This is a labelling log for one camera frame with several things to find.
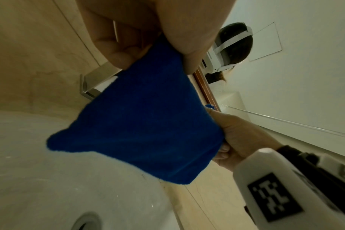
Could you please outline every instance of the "white sink basin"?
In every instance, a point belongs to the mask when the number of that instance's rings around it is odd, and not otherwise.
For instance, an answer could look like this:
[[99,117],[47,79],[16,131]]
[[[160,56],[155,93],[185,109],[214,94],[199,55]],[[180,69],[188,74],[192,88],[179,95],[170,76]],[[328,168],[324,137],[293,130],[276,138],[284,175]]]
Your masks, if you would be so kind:
[[156,178],[101,154],[48,151],[67,126],[0,112],[0,229],[179,229]]

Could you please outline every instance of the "blue cloth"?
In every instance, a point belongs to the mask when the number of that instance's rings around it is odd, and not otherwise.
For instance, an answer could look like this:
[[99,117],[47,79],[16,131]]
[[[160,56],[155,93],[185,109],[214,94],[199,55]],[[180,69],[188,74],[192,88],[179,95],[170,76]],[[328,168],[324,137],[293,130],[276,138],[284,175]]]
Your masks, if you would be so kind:
[[189,184],[223,139],[184,74],[181,54],[161,36],[47,146],[99,152],[162,180]]

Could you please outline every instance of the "vr headset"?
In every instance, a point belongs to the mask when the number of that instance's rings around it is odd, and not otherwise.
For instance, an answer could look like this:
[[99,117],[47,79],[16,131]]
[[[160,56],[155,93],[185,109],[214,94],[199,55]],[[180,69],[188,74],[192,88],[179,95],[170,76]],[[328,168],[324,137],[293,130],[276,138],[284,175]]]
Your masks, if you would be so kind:
[[217,36],[212,47],[208,50],[206,56],[203,58],[201,67],[205,73],[213,74],[215,72],[223,71],[234,67],[236,64],[231,64],[231,60],[225,48],[233,45],[234,43],[244,39],[245,37],[252,36],[252,29],[247,27],[247,30],[225,41],[223,44]]

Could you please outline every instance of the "drain hole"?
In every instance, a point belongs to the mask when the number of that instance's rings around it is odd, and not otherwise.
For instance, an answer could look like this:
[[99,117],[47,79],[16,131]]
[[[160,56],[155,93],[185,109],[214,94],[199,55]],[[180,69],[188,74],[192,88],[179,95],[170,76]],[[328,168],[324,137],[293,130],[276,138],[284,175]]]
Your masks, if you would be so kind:
[[86,213],[79,217],[71,230],[101,230],[100,219],[95,213]]

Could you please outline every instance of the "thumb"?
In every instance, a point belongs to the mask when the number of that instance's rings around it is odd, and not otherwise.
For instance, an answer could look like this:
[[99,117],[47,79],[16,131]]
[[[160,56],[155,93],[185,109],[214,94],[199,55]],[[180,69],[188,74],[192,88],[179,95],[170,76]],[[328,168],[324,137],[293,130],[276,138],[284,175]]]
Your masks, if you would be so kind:
[[219,125],[223,129],[236,125],[240,121],[240,118],[237,116],[221,113],[207,107],[205,107],[205,109],[213,118],[213,120],[217,123],[217,125]]

